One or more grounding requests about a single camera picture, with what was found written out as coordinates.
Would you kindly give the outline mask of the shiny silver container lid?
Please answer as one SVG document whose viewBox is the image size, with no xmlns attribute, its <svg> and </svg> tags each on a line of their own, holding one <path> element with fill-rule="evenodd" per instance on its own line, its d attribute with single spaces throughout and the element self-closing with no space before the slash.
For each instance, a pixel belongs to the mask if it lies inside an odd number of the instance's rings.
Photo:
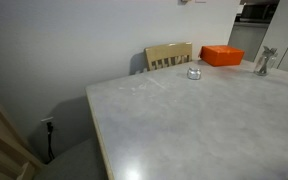
<svg viewBox="0 0 288 180">
<path fill-rule="evenodd" d="M 188 72 L 191 73 L 191 74 L 197 74 L 197 73 L 200 73 L 201 70 L 199 68 L 191 68 L 191 67 L 189 67 Z"/>
</svg>

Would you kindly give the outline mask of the silver round container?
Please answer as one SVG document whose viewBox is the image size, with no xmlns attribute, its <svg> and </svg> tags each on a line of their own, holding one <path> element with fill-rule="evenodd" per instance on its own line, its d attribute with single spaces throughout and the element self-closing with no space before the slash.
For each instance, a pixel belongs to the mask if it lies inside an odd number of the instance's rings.
<svg viewBox="0 0 288 180">
<path fill-rule="evenodd" d="M 191 80 L 199 80 L 201 78 L 201 72 L 197 74 L 191 74 L 187 71 L 187 77 Z"/>
</svg>

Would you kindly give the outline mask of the light wooden furniture frame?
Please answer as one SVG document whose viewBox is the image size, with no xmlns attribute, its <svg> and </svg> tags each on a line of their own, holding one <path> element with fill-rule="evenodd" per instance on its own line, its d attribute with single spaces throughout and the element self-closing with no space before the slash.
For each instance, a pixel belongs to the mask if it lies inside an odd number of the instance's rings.
<svg viewBox="0 0 288 180">
<path fill-rule="evenodd" d="M 0 103 L 0 180 L 33 180 L 44 167 Z"/>
</svg>

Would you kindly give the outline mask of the orange box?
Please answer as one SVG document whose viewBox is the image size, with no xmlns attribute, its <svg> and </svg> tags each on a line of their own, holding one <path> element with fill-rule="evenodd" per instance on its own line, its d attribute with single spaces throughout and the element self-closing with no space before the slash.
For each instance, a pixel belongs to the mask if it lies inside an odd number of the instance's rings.
<svg viewBox="0 0 288 180">
<path fill-rule="evenodd" d="M 199 55 L 203 61 L 215 67 L 239 65 L 243 56 L 243 50 L 227 45 L 203 46 Z"/>
</svg>

